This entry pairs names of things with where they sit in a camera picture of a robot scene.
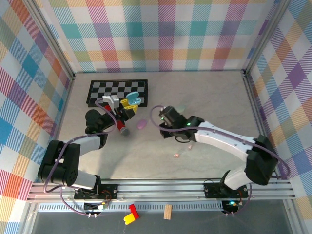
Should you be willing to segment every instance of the pink object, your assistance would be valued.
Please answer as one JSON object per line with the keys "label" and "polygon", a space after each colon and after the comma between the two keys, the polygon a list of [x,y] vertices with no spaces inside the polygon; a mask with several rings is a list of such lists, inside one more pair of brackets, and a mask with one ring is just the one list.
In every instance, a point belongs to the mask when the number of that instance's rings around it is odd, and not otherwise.
{"label": "pink object", "polygon": [[147,124],[147,120],[146,119],[141,119],[137,123],[137,128],[143,129],[143,128],[145,128],[146,124]]}

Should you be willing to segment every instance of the marble surface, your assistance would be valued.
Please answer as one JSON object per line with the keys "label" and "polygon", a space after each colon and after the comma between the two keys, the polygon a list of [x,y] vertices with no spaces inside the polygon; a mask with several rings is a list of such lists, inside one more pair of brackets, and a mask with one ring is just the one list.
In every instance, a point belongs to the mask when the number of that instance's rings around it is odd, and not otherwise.
{"label": "marble surface", "polygon": [[195,115],[215,126],[245,136],[258,131],[240,72],[164,72],[77,74],[59,139],[84,134],[90,81],[94,79],[148,79],[148,107],[141,107],[126,123],[131,134],[115,131],[106,145],[80,157],[79,169],[101,178],[212,178],[222,177],[243,164],[235,156],[207,144],[177,143],[163,139],[149,121],[139,130],[140,119],[149,119],[155,105],[185,106],[185,117]]}

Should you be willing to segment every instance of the small wooden block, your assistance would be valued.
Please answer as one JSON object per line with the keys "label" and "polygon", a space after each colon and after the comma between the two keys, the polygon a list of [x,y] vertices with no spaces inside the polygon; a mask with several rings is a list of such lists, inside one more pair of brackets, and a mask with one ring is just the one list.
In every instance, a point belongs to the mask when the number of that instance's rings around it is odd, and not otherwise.
{"label": "small wooden block", "polygon": [[171,211],[172,211],[172,205],[166,204],[164,219],[167,219],[167,220],[171,219]]}

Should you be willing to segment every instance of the plaid wall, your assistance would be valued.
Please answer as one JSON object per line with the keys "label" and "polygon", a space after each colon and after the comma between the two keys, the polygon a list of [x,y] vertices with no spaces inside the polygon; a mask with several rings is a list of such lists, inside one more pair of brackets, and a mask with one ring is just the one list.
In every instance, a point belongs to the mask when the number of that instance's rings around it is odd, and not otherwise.
{"label": "plaid wall", "polygon": [[22,0],[0,1],[0,234],[14,234],[69,78]]}
{"label": "plaid wall", "polygon": [[266,131],[312,233],[312,1],[292,0],[252,71]]}
{"label": "plaid wall", "polygon": [[37,0],[78,72],[240,70],[278,2]]}

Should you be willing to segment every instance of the gray floor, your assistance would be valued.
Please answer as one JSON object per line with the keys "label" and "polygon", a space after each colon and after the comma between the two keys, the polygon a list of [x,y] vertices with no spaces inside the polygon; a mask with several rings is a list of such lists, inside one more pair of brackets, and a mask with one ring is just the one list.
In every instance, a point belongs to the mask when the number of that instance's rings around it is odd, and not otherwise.
{"label": "gray floor", "polygon": [[291,234],[283,201],[252,201],[235,217],[221,212],[140,212],[140,219],[126,226],[129,212],[109,212],[87,219],[75,213],[38,213],[33,234]]}
{"label": "gray floor", "polygon": [[80,158],[79,169],[102,178],[210,178],[221,177],[226,170],[242,162],[221,149],[163,139],[150,122],[139,130],[137,122],[149,117],[155,105],[185,105],[185,117],[195,115],[246,136],[258,136],[257,127],[239,72],[168,72],[78,74],[74,82],[59,139],[68,140],[84,134],[86,104],[93,79],[148,79],[148,107],[126,123],[131,135],[118,131],[109,134],[104,148]]}

